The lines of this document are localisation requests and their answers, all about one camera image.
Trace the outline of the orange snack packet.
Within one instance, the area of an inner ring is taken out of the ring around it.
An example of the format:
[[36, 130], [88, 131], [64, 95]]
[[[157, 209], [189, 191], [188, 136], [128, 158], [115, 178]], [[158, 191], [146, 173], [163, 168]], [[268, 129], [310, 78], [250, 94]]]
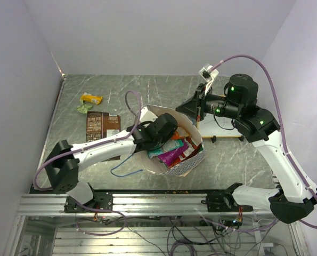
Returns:
[[189, 136], [189, 133], [182, 127], [178, 126], [174, 134], [172, 135], [172, 140], [185, 139]]

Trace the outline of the checkered paper bag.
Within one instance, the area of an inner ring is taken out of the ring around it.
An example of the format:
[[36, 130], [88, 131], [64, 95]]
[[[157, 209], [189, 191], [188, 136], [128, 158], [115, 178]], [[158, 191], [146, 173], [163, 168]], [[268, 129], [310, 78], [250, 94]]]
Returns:
[[128, 159], [136, 167], [134, 171], [130, 171], [125, 176], [144, 171], [152, 175], [184, 177], [204, 160], [206, 152], [203, 139], [193, 122], [185, 114], [162, 106], [147, 105], [141, 110], [140, 121], [154, 121], [165, 113], [172, 115], [177, 120], [177, 135], [182, 139], [183, 146], [152, 158], [145, 151], [121, 157], [121, 163], [116, 167], [124, 165]]

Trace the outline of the brown snack bag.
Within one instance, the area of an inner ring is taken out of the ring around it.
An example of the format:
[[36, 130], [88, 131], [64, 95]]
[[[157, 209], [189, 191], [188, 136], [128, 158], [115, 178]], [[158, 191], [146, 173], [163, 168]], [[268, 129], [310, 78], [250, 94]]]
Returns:
[[86, 141], [104, 139], [120, 132], [119, 115], [107, 112], [88, 111], [86, 116]]

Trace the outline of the yellow snack bar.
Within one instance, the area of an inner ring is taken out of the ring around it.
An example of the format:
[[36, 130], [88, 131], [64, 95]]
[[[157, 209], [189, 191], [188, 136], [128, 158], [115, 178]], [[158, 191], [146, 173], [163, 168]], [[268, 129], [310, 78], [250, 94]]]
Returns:
[[99, 105], [102, 102], [103, 97], [102, 96], [95, 96], [95, 95], [91, 95], [89, 93], [84, 93], [80, 99], [83, 102], [89, 102], [95, 105]]

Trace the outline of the green snack packet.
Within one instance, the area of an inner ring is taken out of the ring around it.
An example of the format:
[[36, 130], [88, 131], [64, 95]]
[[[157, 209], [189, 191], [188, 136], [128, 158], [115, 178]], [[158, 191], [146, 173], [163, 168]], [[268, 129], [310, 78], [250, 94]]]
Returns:
[[93, 108], [92, 105], [87, 105], [85, 103], [81, 103], [79, 106], [76, 107], [76, 110], [79, 112], [79, 113], [82, 113], [82, 114], [87, 114], [89, 110], [91, 110]]

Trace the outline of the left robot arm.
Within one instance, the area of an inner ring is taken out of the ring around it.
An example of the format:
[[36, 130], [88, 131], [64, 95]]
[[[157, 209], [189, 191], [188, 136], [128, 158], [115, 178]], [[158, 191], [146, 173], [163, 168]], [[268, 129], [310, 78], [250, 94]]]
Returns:
[[45, 171], [55, 194], [68, 194], [85, 212], [96, 207], [91, 186], [78, 180], [78, 173], [98, 162], [121, 155], [152, 151], [163, 146], [177, 130], [177, 120], [164, 113], [154, 121], [144, 121], [113, 136], [70, 145], [62, 140], [54, 146]]

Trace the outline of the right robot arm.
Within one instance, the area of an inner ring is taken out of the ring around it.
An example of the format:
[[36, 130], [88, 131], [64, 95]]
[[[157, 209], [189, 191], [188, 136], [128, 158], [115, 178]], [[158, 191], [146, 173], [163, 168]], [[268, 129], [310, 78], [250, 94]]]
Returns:
[[225, 90], [225, 96], [214, 95], [206, 93], [205, 84], [200, 84], [193, 97], [176, 107], [176, 111], [196, 121], [207, 114], [232, 120], [234, 128], [267, 161], [277, 185], [274, 189], [261, 189], [235, 183], [225, 191], [223, 206], [229, 211], [241, 205], [270, 210], [287, 224], [307, 217], [317, 205], [317, 185], [291, 158], [273, 114], [257, 105], [258, 84], [249, 75], [235, 74]]

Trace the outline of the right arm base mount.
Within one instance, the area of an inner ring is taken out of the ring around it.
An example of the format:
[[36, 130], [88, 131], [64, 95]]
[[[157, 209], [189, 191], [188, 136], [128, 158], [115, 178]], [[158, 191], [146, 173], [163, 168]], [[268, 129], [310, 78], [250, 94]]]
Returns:
[[249, 205], [239, 205], [235, 202], [231, 194], [212, 193], [207, 194], [206, 198], [201, 200], [201, 204], [207, 206], [208, 212], [252, 212], [253, 207]]

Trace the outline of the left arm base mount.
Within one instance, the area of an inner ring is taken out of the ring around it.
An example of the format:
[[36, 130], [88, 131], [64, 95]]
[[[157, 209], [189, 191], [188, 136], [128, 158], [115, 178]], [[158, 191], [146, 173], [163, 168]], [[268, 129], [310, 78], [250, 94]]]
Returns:
[[[97, 190], [93, 193], [93, 199], [84, 204], [85, 207], [112, 210], [113, 196], [110, 192]], [[68, 197], [64, 205], [64, 213], [84, 213], [90, 210], [78, 205], [72, 197]]]

